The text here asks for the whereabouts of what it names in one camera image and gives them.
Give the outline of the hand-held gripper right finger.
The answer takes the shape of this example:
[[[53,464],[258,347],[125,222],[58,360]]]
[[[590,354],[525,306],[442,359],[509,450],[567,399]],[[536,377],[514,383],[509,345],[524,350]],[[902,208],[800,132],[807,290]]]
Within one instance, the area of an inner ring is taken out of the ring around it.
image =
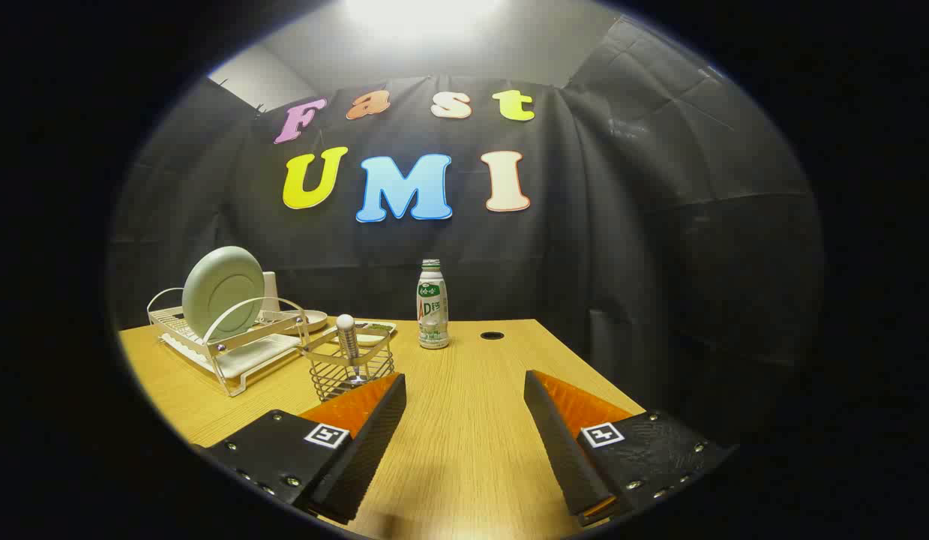
[[[523,399],[567,509],[582,526],[649,512],[735,451],[669,413],[631,413],[536,370],[526,373]]]

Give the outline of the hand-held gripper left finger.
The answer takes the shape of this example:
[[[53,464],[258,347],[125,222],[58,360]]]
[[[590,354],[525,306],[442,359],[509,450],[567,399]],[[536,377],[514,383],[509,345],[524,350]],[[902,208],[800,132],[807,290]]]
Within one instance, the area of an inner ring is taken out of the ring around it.
[[[390,373],[303,413],[270,410],[196,451],[268,498],[347,525],[405,407],[406,377]]]

